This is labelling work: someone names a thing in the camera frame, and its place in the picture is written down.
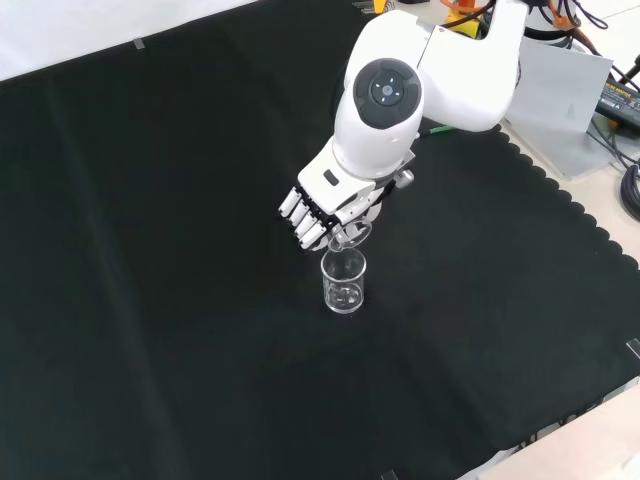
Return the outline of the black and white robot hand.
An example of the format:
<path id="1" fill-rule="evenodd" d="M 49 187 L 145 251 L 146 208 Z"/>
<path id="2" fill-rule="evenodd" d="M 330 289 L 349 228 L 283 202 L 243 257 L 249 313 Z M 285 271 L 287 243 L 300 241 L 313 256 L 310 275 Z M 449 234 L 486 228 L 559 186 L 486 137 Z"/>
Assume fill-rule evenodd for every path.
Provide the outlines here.
<path id="1" fill-rule="evenodd" d="M 364 239 L 364 225 L 380 214 L 383 199 L 413 181 L 414 158 L 409 151 L 391 175 L 362 179 L 339 164 L 328 142 L 299 172 L 278 212 L 303 250 L 355 246 Z"/>

